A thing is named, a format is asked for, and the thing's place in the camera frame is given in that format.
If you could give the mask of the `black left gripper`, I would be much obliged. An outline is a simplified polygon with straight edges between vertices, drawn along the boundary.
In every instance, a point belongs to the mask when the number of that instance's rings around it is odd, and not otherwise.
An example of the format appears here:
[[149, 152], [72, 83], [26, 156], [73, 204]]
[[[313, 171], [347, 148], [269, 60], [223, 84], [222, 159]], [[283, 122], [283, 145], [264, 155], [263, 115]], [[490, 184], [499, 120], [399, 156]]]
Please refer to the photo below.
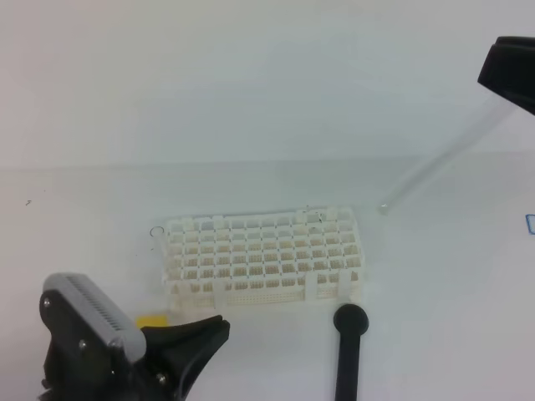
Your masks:
[[173, 399], [185, 400], [230, 334], [221, 315], [143, 327], [146, 350], [131, 362], [120, 340], [103, 340], [58, 291], [43, 293], [39, 311], [51, 334], [40, 400], [171, 400], [171, 379]]

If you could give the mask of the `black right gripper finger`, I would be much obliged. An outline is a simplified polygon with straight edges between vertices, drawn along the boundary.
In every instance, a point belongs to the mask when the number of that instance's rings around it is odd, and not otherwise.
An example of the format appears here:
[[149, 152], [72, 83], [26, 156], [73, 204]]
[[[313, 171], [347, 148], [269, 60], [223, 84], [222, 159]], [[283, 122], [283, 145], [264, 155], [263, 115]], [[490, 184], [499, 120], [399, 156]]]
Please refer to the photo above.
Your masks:
[[534, 43], [532, 37], [498, 37], [477, 79], [483, 87], [530, 114], [534, 114]]

